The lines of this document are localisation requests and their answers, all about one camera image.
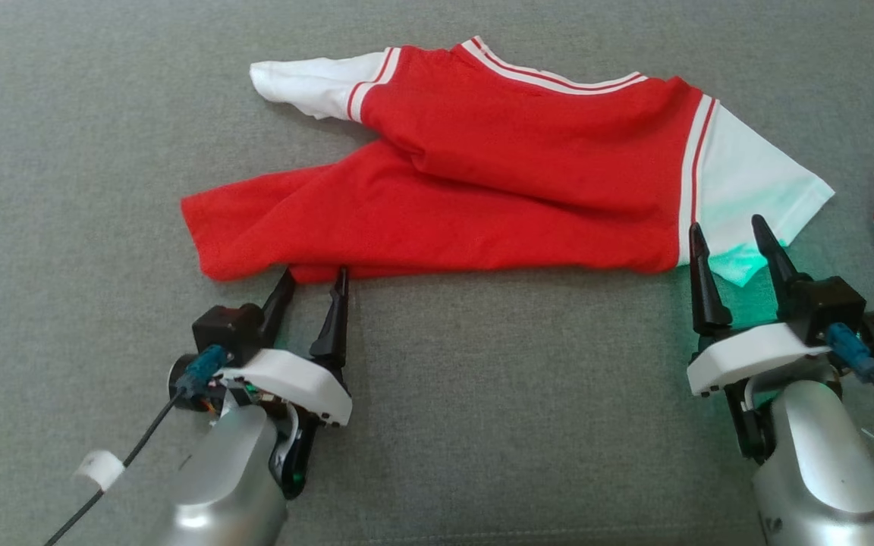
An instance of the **red and white garment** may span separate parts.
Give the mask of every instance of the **red and white garment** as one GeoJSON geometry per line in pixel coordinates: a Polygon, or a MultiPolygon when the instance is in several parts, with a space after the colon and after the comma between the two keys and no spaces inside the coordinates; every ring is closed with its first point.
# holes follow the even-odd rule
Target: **red and white garment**
{"type": "MultiPolygon", "coordinates": [[[[347,263],[381,274],[562,264],[658,272],[689,262],[687,229],[699,221],[714,252],[715,272],[743,284],[764,266],[750,216],[764,215],[788,244],[833,194],[819,177],[679,77],[633,73],[574,83],[509,64],[480,38],[436,51],[407,45],[341,60],[261,62],[252,65],[250,75],[266,99],[291,103],[316,118],[361,122],[384,142],[341,162],[366,180],[325,166],[267,175],[264,183],[256,179],[243,189],[234,184],[209,198],[185,200],[202,269],[215,278],[257,271],[257,264],[234,265],[257,262],[253,253],[268,264],[319,269],[347,263]],[[226,196],[241,199],[246,187],[260,191],[265,184],[291,186],[285,177],[299,176],[337,191],[346,184],[347,191],[361,187],[362,193],[351,193],[340,208],[372,211],[373,233],[381,239],[363,237],[357,229],[366,225],[344,224],[349,215],[343,211],[343,217],[328,221],[351,233],[346,252],[330,251],[302,234],[305,256],[272,252],[272,240],[282,232],[264,231],[274,225],[253,224],[242,232],[221,226],[245,212],[226,196]],[[376,199],[383,186],[392,196],[376,199]],[[415,201],[426,194],[422,187],[437,189],[441,198],[430,194],[433,201],[415,201]],[[488,201],[459,200],[461,193],[481,193],[488,201]],[[440,210],[445,206],[454,210],[440,210]],[[427,207],[434,210],[423,214],[427,207]],[[526,208],[537,212],[520,212],[526,208]],[[424,221],[451,222],[454,229],[436,225],[428,231],[420,228],[424,221]],[[420,256],[398,249],[384,253],[377,248],[384,241],[419,249],[420,256]]],[[[333,200],[329,190],[323,197],[333,200]]],[[[261,194],[247,200],[254,204],[244,207],[254,212],[268,206],[268,218],[281,219],[275,224],[302,221],[306,214],[323,221],[329,216],[319,210],[318,199],[307,205],[312,208],[291,214],[285,209],[294,195],[277,203],[261,194]]],[[[368,218],[361,220],[365,224],[368,218]]]]}

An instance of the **blue connector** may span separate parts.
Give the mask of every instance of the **blue connector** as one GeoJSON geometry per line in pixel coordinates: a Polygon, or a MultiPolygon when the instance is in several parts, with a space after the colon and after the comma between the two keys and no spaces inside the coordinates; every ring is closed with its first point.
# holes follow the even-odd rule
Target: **blue connector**
{"type": "Polygon", "coordinates": [[[874,380],[874,359],[868,347],[846,325],[836,322],[828,327],[825,342],[835,355],[849,366],[863,383],[874,380]]]}
{"type": "Polygon", "coordinates": [[[202,350],[201,354],[184,370],[184,375],[174,384],[183,397],[191,398],[203,394],[208,388],[208,381],[228,363],[228,351],[221,345],[212,345],[202,350]]]}

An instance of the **red and white t-shirt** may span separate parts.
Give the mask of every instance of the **red and white t-shirt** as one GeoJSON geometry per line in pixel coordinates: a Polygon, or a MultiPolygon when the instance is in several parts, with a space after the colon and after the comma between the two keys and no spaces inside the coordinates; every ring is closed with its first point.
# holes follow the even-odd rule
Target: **red and white t-shirt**
{"type": "MultiPolygon", "coordinates": [[[[495,263],[509,266],[562,262],[663,271],[689,262],[687,229],[699,221],[714,252],[715,272],[742,284],[764,266],[753,242],[751,215],[764,215],[788,244],[833,194],[821,179],[679,77],[660,80],[633,73],[608,82],[574,83],[509,64],[480,38],[435,51],[407,45],[349,59],[260,62],[252,65],[250,75],[268,100],[291,103],[316,118],[352,120],[377,130],[393,151],[361,151],[357,162],[406,162],[398,169],[403,186],[394,191],[413,193],[410,187],[421,183],[458,183],[530,199],[561,213],[551,221],[513,217],[513,224],[493,231],[497,238],[483,246],[496,256],[495,263]],[[572,240],[561,243],[571,248],[560,259],[544,263],[530,263],[528,256],[500,259],[506,253],[496,252],[507,246],[507,239],[520,246],[520,238],[530,232],[539,233],[535,240],[543,244],[552,231],[555,241],[569,236],[559,234],[563,224],[555,218],[573,216],[586,218],[589,225],[577,228],[579,252],[572,240]],[[586,252],[611,258],[583,259],[586,252]]],[[[378,182],[393,171],[376,170],[378,182]]],[[[336,184],[344,183],[340,176],[336,184]]],[[[395,197],[388,206],[399,208],[401,202],[395,197]]],[[[511,206],[505,202],[486,206],[511,206]]],[[[471,214],[490,218],[495,211],[471,214]]],[[[408,224],[418,221],[409,213],[387,215],[408,224]]],[[[191,225],[187,212],[185,217],[191,225]]],[[[470,229],[466,235],[476,234],[470,229]]],[[[442,240],[427,244],[441,246],[442,240]]],[[[352,263],[344,258],[337,256],[333,263],[352,263]]],[[[489,268],[478,256],[468,259],[453,266],[413,260],[376,265],[489,268]],[[466,267],[468,259],[476,259],[475,266],[466,267]]],[[[288,256],[280,260],[294,261],[288,256]]]]}

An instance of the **white plastic part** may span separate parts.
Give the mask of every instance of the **white plastic part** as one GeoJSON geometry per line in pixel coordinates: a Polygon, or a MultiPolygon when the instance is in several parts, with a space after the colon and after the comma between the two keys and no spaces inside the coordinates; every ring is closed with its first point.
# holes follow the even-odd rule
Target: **white plastic part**
{"type": "Polygon", "coordinates": [[[122,473],[124,464],[113,453],[108,450],[91,450],[73,475],[86,476],[96,482],[101,490],[107,491],[122,473]]]}
{"type": "Polygon", "coordinates": [[[755,376],[790,364],[802,356],[823,355],[828,347],[808,347],[784,322],[756,326],[718,341],[687,366],[687,380],[693,394],[708,393],[711,387],[755,376]]]}
{"type": "Polygon", "coordinates": [[[353,398],[329,370],[288,350],[262,349],[239,369],[221,369],[225,379],[244,377],[261,391],[319,416],[330,425],[346,426],[353,412],[353,398]]]}

